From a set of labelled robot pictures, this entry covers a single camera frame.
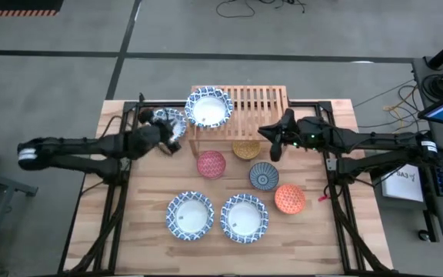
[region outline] floor line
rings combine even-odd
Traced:
[[[126,58],[186,59],[186,60],[235,60],[276,62],[356,62],[356,63],[402,63],[409,64],[414,58],[354,57],[315,55],[265,55],[265,54],[217,54],[217,53],[164,53],[127,52]]]
[[[1,56],[115,58],[119,52],[0,50]]]
[[[105,100],[114,99],[115,89],[117,88],[117,84],[119,82],[122,66],[124,65],[125,54],[128,51],[129,42],[131,41],[132,32],[135,28],[136,17],[139,13],[139,7],[141,2],[142,0],[135,0],[135,4],[132,6],[131,15],[129,16],[128,27],[126,28],[124,38],[122,39],[121,50],[119,51],[119,56],[117,57],[117,61],[115,62],[114,71],[112,72],[111,81],[108,84],[107,95],[105,96]]]

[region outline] wooden dish rack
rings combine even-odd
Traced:
[[[192,91],[202,86],[193,86]],[[188,123],[192,154],[198,157],[200,142],[266,141],[259,126],[275,124],[288,107],[283,85],[217,85],[230,95],[234,110],[230,119],[217,128],[200,128]]]

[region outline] yellow bowl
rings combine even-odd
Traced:
[[[261,151],[259,142],[233,142],[231,147],[237,157],[246,161],[257,157]]]

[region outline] white bowl with blue pattern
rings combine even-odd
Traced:
[[[171,137],[172,141],[177,141],[185,134],[187,129],[187,122],[185,117],[179,110],[175,108],[162,108],[153,112],[153,121],[157,119],[169,120],[173,119],[173,132],[174,135]]]
[[[221,208],[220,226],[234,242],[258,241],[268,229],[268,220],[265,204],[246,193],[232,196]]]
[[[200,239],[212,228],[214,214],[208,197],[200,192],[183,192],[168,204],[167,228],[179,239]]]
[[[196,89],[185,103],[185,114],[198,127],[216,128],[224,125],[234,110],[227,93],[212,86]]]

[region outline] paper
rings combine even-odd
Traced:
[[[413,165],[405,165],[391,177],[382,181],[382,195],[423,202],[418,168]]]

